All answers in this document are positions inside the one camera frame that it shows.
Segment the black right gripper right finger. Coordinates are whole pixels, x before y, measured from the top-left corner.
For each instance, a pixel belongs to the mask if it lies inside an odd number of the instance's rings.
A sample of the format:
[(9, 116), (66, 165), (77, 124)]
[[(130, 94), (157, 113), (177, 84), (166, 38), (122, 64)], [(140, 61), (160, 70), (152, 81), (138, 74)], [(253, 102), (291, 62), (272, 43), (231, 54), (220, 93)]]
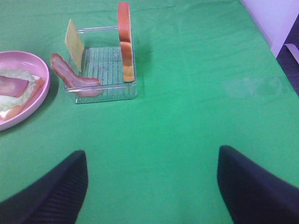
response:
[(231, 146), (221, 146), (217, 182), (235, 224), (297, 224), (299, 189)]

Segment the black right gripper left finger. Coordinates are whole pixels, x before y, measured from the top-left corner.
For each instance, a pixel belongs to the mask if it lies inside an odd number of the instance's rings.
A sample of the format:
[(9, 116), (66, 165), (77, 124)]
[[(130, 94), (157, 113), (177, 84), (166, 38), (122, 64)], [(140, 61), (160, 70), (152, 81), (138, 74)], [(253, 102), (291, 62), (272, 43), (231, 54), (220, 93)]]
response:
[(83, 150), (71, 153), (51, 171), (0, 203), (2, 224), (73, 224), (88, 189)]

